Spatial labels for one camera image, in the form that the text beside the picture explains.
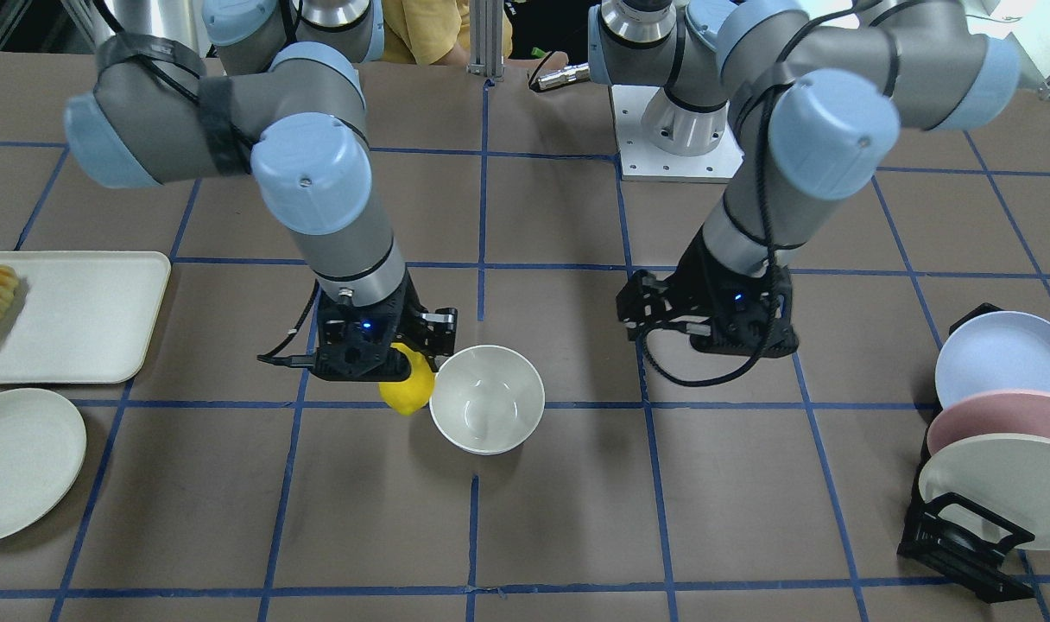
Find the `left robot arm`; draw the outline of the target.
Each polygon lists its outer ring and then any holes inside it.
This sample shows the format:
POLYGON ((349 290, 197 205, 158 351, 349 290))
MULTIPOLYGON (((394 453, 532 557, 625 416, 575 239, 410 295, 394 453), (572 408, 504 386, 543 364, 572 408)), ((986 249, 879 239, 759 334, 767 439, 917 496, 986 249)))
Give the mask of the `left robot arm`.
POLYGON ((706 353, 794 353, 794 253, 869 184, 901 130, 976 129, 1017 90, 1018 48, 970 32, 959 1, 854 1, 850 13, 854 29, 796 1, 591 8, 593 81, 723 113, 743 153, 675 271, 639 270, 621 289, 631 341, 667 330, 706 353))

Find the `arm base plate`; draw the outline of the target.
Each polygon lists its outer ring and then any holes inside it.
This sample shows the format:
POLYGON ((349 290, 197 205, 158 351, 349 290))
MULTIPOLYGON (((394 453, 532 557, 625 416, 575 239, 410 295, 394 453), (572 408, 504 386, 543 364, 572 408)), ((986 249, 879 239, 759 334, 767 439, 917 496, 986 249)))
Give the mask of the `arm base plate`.
POLYGON ((610 95, 625 180, 727 182, 741 166, 729 107, 689 111, 654 86, 612 86, 610 95))

